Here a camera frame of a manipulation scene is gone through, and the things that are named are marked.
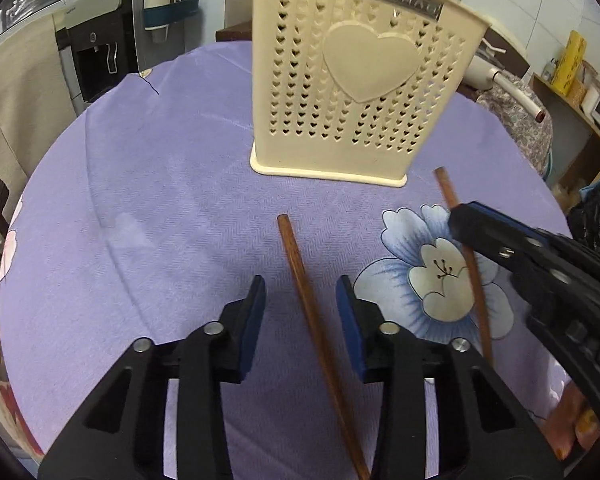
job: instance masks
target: heart emblem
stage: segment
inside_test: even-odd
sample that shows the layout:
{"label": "heart emblem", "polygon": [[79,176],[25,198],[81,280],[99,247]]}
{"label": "heart emblem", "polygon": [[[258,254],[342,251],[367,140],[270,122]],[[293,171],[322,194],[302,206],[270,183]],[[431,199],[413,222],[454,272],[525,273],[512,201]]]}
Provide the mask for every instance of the heart emblem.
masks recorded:
{"label": "heart emblem", "polygon": [[337,85],[358,103],[395,90],[420,65],[418,49],[409,38],[394,32],[378,35],[358,22],[333,25],[324,38],[322,52]]}

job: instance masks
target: shelf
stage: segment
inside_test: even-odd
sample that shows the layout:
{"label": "shelf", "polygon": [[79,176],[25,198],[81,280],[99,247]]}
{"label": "shelf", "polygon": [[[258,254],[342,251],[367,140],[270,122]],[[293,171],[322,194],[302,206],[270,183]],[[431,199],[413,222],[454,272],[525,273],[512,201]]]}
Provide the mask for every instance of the shelf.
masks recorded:
{"label": "shelf", "polygon": [[551,95],[554,98],[557,98],[562,104],[564,104],[571,112],[573,112],[576,117],[586,126],[589,127],[593,133],[595,133],[600,138],[600,128],[596,126],[596,124],[589,119],[580,108],[575,108],[565,97],[554,90],[554,88],[549,85],[544,79],[542,79],[538,74],[534,74],[532,89],[541,101],[543,101],[543,97],[547,95]]}

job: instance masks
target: purple tablecloth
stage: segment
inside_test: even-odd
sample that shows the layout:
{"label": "purple tablecloth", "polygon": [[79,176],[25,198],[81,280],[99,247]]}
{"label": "purple tablecloth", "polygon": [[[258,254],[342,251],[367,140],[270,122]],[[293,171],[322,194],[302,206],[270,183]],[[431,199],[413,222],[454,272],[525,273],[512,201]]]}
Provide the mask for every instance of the purple tablecloth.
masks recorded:
{"label": "purple tablecloth", "polygon": [[[197,49],[157,66],[148,79],[159,94],[129,75],[62,134],[12,225],[17,246],[0,284],[0,330],[33,435],[48,449],[133,339],[184,338],[242,298],[261,274],[267,308],[253,369],[242,385],[222,388],[235,477],[352,478],[276,216],[292,218],[371,463],[380,388],[360,384],[350,369],[334,284],[392,256],[381,234],[397,216],[383,222],[383,213],[419,214],[422,205],[442,203],[432,176],[440,165],[463,201],[567,233],[560,209],[497,118],[458,94],[406,186],[393,189],[251,170],[250,43]],[[520,321],[525,305],[506,272],[493,281],[516,319],[494,341],[496,369],[526,407],[546,412],[549,356]],[[170,476],[173,401],[170,395]]]}

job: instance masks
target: flower print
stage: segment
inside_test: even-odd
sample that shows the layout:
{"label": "flower print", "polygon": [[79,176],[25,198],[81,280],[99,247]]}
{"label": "flower print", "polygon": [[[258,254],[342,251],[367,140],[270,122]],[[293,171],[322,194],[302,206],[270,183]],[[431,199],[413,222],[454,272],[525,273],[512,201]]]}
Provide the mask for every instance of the flower print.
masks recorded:
{"label": "flower print", "polygon": [[[447,225],[449,213],[424,205],[421,214],[402,208],[382,215],[381,240],[393,257],[371,263],[358,276],[357,297],[377,303],[384,317],[419,338],[446,344],[456,337],[480,348],[468,269]],[[489,313],[491,336],[510,332],[514,314],[493,280],[496,263],[476,254]]]}
{"label": "flower print", "polygon": [[[16,208],[13,211],[13,215],[11,216],[11,225],[17,220],[20,212],[22,211],[22,196],[18,200],[16,204]],[[9,269],[11,269],[11,263],[13,261],[13,257],[16,253],[16,248],[18,247],[18,242],[16,240],[16,231],[11,229],[7,232],[7,235],[4,239],[4,245],[2,246],[2,259],[0,260],[0,282],[7,275]]]}

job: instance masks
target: wooden chopstick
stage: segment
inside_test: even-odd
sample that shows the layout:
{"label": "wooden chopstick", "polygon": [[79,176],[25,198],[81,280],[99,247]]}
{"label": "wooden chopstick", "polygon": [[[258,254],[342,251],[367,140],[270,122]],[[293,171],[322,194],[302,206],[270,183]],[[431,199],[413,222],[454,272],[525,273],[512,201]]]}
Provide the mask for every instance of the wooden chopstick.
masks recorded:
{"label": "wooden chopstick", "polygon": [[324,332],[322,321],[320,320],[320,311],[315,299],[314,290],[304,270],[300,249],[296,243],[291,221],[287,215],[278,216],[278,227],[282,243],[285,246],[286,259],[289,262],[291,273],[294,276],[296,289],[300,296],[304,317],[309,326],[309,333],[314,342],[315,352],[318,354],[320,368],[324,374],[327,383],[327,389],[331,397],[331,403],[338,417],[338,425],[342,438],[344,440],[347,453],[353,464],[359,480],[368,480],[369,469],[366,466],[365,455],[362,453],[362,447],[356,436],[356,428],[353,423],[353,416],[344,396],[344,389],[338,375],[338,368],[333,357],[333,349]]}
{"label": "wooden chopstick", "polygon": [[[458,197],[451,184],[449,175],[444,167],[433,171],[440,186],[440,191],[445,198],[446,206],[449,210],[459,205]],[[480,270],[478,262],[475,259],[475,253],[466,245],[462,246],[462,256],[466,261],[466,268],[469,271],[471,289],[474,292],[475,310],[478,314],[478,330],[480,331],[480,342],[482,343],[482,354],[487,362],[493,366],[493,349],[491,348],[491,329],[489,327],[489,313],[487,311],[487,301],[484,297],[482,280],[480,279]]]}

